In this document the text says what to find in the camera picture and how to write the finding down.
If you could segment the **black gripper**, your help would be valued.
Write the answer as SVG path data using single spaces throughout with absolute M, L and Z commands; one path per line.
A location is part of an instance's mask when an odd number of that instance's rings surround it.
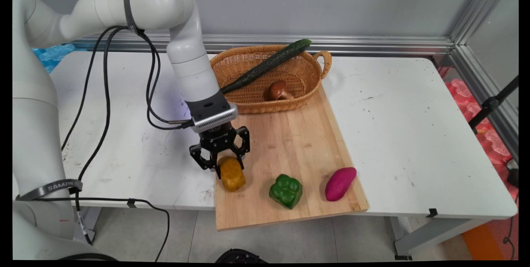
M 231 150 L 237 159 L 242 160 L 246 153 L 250 152 L 250 132 L 247 127 L 242 126 L 234 129 L 231 123 L 224 123 L 218 127 L 206 130 L 200 135 L 199 144 L 189 147 L 191 157 L 203 170 L 214 170 L 220 179 L 220 166 L 217 155 L 225 150 Z M 241 138 L 241 145 L 236 145 L 236 137 Z M 210 158 L 206 159 L 202 151 L 209 152 Z

